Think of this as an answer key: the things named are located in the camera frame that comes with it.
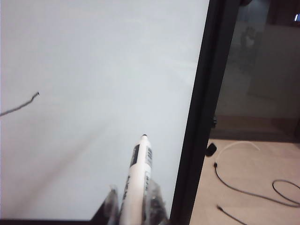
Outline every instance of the marker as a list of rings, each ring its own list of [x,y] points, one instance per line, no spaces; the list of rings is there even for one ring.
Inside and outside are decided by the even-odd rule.
[[[147,135],[134,147],[125,184],[119,225],[141,225],[145,220],[145,199],[151,177],[152,151]]]

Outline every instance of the beige floor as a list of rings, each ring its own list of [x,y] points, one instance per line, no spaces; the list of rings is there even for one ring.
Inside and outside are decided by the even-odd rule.
[[[228,213],[249,225],[299,225],[300,209],[290,208],[264,199],[248,196],[224,186],[215,176],[213,164],[220,151],[234,141],[210,140],[218,149],[206,157],[191,225],[235,225],[216,208],[219,204]],[[241,143],[228,148],[218,159],[220,176],[231,185],[246,191],[282,199],[271,186],[274,179],[285,179],[300,185],[300,144],[277,142]],[[300,191],[288,184],[278,184],[278,190],[287,197],[300,201]]]

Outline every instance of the cable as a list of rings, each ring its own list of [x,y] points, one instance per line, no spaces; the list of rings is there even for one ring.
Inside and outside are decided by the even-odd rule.
[[[230,144],[230,145],[226,146],[226,147],[222,150],[222,152],[223,152],[225,149],[228,149],[229,147],[232,147],[232,146],[234,146],[234,145],[236,145],[236,144],[238,144],[238,143],[241,143],[241,142],[235,142],[235,143],[233,143],[233,144]],[[216,176],[218,177],[218,179],[219,179],[225,186],[227,186],[228,188],[230,188],[230,189],[232,189],[232,190],[235,190],[235,191],[240,192],[240,193],[243,193],[243,194],[251,195],[251,196],[254,196],[254,197],[259,197],[259,198],[262,198],[262,199],[266,199],[266,200],[269,200],[269,201],[272,201],[272,202],[275,202],[275,203],[278,203],[278,204],[281,204],[281,205],[285,205],[285,206],[288,206],[288,207],[300,208],[300,202],[297,202],[297,201],[295,201],[295,200],[292,200],[292,199],[290,199],[290,198],[284,196],[284,195],[283,195],[282,193],[280,193],[280,192],[276,189],[276,187],[275,187],[275,183],[277,183],[277,182],[284,182],[284,183],[292,184],[293,186],[297,187],[297,188],[300,190],[300,187],[299,187],[298,185],[296,185],[296,184],[294,184],[294,183],[292,183],[292,182],[290,182],[290,181],[288,181],[288,180],[281,180],[281,179],[274,180],[274,181],[272,182],[272,187],[273,187],[273,189],[275,190],[275,192],[278,193],[281,197],[283,197],[284,199],[286,199],[286,200],[288,200],[288,201],[290,201],[290,202],[292,202],[292,203],[294,203],[294,204],[289,204],[289,203],[281,202],[281,201],[279,201],[279,200],[276,200],[276,199],[273,199],[273,198],[270,198],[270,197],[267,197],[267,196],[263,196],[263,195],[251,193],[251,192],[248,192],[248,191],[243,191],[243,190],[241,190],[241,189],[238,189],[238,188],[236,188],[236,187],[233,187],[233,186],[227,184],[224,180],[222,180],[222,178],[221,178],[220,175],[218,174],[217,167],[218,167],[218,164],[217,164],[217,161],[216,161],[216,162],[214,163],[214,168],[215,168],[215,174],[216,174]],[[226,211],[224,211],[222,207],[217,206],[217,208],[218,208],[220,211],[222,211],[224,214],[226,214],[227,216],[229,216],[229,217],[231,217],[232,219],[238,221],[239,223],[241,223],[241,224],[243,224],[243,225],[247,225],[247,224],[245,224],[244,222],[238,220],[236,217],[234,217],[234,216],[230,215],[229,213],[227,213]]]
[[[240,224],[247,225],[244,222],[240,221],[239,219],[237,219],[237,218],[233,217],[232,215],[230,215],[221,206],[217,205],[217,209],[220,210],[220,211],[222,211],[223,213],[225,213],[227,216],[229,216],[230,218],[234,219],[235,221],[238,221]]]
[[[6,115],[6,114],[12,113],[12,112],[14,112],[14,111],[17,111],[17,110],[19,110],[19,109],[21,109],[21,108],[23,108],[23,107],[29,105],[29,104],[34,100],[34,98],[35,98],[36,96],[38,96],[38,95],[39,95],[39,92],[35,93],[35,94],[32,96],[31,100],[29,100],[29,101],[23,103],[22,105],[20,105],[20,106],[18,106],[18,107],[16,107],[16,108],[7,110],[7,111],[5,111],[5,112],[2,112],[2,113],[0,114],[0,117],[1,117],[1,116],[4,116],[4,115]]]
[[[251,144],[253,147],[255,147],[257,150],[261,150],[256,144],[252,143],[252,142],[249,142],[249,141],[238,141],[238,142],[233,142],[227,146],[225,146],[221,152],[218,154],[217,158],[216,158],[216,161],[219,159],[219,157],[221,156],[221,154],[228,148],[232,147],[232,146],[235,146],[235,145],[238,145],[238,144]]]

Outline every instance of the white cable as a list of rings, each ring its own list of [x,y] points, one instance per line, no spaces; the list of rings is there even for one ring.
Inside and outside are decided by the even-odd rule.
[[[235,146],[235,145],[238,145],[238,144],[251,144],[253,147],[255,147],[258,151],[260,151],[261,149],[254,143],[252,142],[249,142],[249,141],[237,141],[237,142],[233,142],[227,146],[225,146],[221,151],[220,153],[218,154],[217,158],[216,158],[216,162],[218,161],[220,155],[228,148],[232,147],[232,146]]]

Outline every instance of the white surface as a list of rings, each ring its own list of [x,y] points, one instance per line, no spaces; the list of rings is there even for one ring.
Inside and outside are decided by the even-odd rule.
[[[90,219],[147,134],[170,212],[208,0],[1,1],[1,216]]]

